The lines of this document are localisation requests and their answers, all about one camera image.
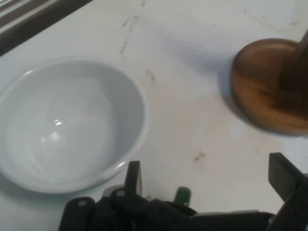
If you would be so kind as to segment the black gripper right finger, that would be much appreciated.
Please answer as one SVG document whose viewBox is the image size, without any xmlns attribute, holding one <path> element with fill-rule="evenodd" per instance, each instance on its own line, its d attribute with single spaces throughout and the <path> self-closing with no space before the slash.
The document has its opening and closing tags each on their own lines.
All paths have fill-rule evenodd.
<svg viewBox="0 0 308 231">
<path fill-rule="evenodd" d="M 270 153 L 269 183 L 284 201 L 269 230 L 305 231 L 308 227 L 308 177 L 282 153 Z"/>
</svg>

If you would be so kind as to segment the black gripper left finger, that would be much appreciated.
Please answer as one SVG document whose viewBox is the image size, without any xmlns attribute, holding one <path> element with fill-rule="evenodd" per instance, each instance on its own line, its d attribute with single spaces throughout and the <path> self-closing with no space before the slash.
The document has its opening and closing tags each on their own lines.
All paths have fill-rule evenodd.
<svg viewBox="0 0 308 231">
<path fill-rule="evenodd" d="M 66 203 L 59 225 L 60 231 L 124 231 L 131 230 L 125 224 L 120 209 L 112 205 L 110 195 L 124 188 L 138 196 L 142 195 L 140 161 L 130 161 L 123 185 L 116 185 L 104 191 L 97 202 L 91 197 L 79 197 Z"/>
</svg>

